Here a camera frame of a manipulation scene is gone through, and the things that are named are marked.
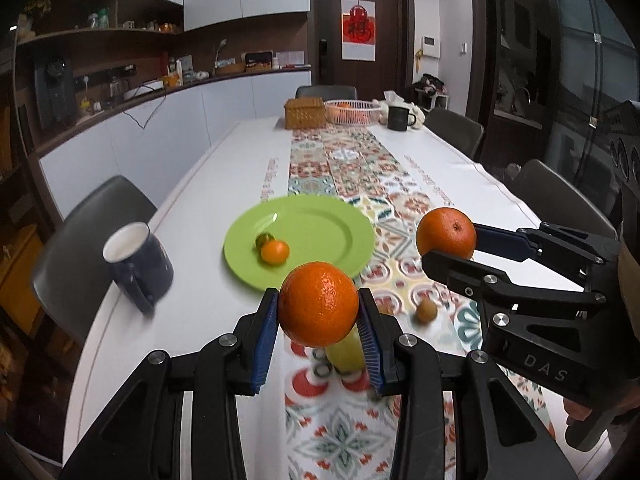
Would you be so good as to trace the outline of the right hand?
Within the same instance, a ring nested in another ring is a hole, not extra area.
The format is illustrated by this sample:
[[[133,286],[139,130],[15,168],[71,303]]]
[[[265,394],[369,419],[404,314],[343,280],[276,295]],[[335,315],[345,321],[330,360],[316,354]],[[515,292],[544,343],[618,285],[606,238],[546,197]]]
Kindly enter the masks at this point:
[[[586,408],[570,399],[563,399],[563,408],[566,413],[566,423],[568,426],[574,422],[583,422],[592,413],[591,408]]]

